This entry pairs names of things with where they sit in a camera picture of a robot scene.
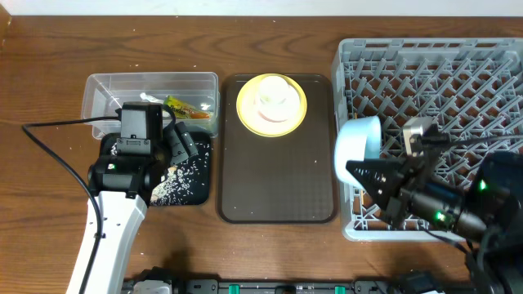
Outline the light blue bowl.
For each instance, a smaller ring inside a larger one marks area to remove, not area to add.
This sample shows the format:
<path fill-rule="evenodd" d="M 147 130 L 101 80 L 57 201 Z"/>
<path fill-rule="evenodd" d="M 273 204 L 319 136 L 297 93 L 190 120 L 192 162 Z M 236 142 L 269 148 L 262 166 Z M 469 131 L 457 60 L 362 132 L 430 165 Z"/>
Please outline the light blue bowl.
<path fill-rule="evenodd" d="M 377 116 L 352 119 L 342 125 L 333 156 L 334 170 L 342 183 L 363 189 L 363 186 L 346 169 L 346 163 L 378 159 L 382 147 L 381 131 L 380 119 Z"/>

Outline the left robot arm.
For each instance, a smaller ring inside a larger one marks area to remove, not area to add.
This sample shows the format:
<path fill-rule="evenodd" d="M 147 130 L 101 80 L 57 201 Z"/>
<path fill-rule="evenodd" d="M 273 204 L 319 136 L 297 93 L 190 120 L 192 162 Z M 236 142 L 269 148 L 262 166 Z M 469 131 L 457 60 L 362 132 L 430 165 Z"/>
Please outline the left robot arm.
<path fill-rule="evenodd" d="M 87 223 L 69 293 L 120 292 L 154 188 L 170 167 L 197 155 L 185 124 L 165 124 L 166 116 L 175 116 L 166 105 L 127 102 L 117 111 L 120 131 L 102 138 L 88 171 Z"/>

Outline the pink bowl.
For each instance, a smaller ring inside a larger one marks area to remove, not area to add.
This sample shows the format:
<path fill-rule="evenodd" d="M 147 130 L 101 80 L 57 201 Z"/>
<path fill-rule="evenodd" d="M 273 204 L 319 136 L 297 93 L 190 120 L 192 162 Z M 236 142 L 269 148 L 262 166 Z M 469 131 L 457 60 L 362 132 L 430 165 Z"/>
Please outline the pink bowl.
<path fill-rule="evenodd" d="M 300 108 L 300 97 L 297 91 L 289 85 L 286 99 L 278 105 L 264 105 L 255 95 L 255 105 L 258 113 L 267 121 L 281 123 L 291 119 Z"/>

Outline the white tissue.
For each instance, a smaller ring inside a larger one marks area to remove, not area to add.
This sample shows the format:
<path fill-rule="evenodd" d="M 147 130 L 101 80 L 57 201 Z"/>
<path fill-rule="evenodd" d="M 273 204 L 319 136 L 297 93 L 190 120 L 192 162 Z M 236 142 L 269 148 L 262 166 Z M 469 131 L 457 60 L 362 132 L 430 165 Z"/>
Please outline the white tissue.
<path fill-rule="evenodd" d="M 146 94 L 146 93 L 144 93 L 144 92 L 142 92 L 142 93 L 140 94 L 140 98 L 141 98 L 142 100 L 145 100 L 145 101 L 150 102 L 150 103 L 161 104 L 161 105 L 164 104 L 164 100 L 161 100 L 161 99 L 156 98 L 156 97 L 154 97 L 154 96 L 148 95 L 148 94 Z"/>

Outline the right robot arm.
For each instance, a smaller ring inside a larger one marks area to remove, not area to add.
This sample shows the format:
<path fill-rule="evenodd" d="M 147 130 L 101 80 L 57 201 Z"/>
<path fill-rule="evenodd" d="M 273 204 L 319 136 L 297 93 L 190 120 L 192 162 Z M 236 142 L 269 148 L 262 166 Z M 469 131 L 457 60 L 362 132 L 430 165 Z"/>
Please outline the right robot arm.
<path fill-rule="evenodd" d="M 452 246 L 465 255 L 477 293 L 522 291 L 522 157 L 490 154 L 467 191 L 432 179 L 428 158 L 348 161 L 346 170 L 397 227 L 414 215 L 477 248 Z"/>

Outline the green snack wrapper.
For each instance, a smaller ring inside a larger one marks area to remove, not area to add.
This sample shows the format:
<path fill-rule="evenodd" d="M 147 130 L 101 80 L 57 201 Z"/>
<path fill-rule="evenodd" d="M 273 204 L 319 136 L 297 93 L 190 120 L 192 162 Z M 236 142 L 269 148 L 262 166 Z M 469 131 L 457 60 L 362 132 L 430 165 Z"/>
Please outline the green snack wrapper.
<path fill-rule="evenodd" d="M 180 119 L 209 119 L 212 115 L 204 110 L 196 109 L 193 105 L 178 100 L 175 96 L 167 96 L 164 104 Z"/>

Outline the white cup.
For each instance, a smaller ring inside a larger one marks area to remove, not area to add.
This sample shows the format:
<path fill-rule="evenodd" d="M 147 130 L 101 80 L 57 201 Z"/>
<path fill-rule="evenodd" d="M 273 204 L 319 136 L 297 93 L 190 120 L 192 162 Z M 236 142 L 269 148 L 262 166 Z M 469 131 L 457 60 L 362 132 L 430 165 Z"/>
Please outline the white cup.
<path fill-rule="evenodd" d="M 278 105 L 285 101 L 288 88 L 280 76 L 267 76 L 259 82 L 257 96 L 264 105 Z"/>

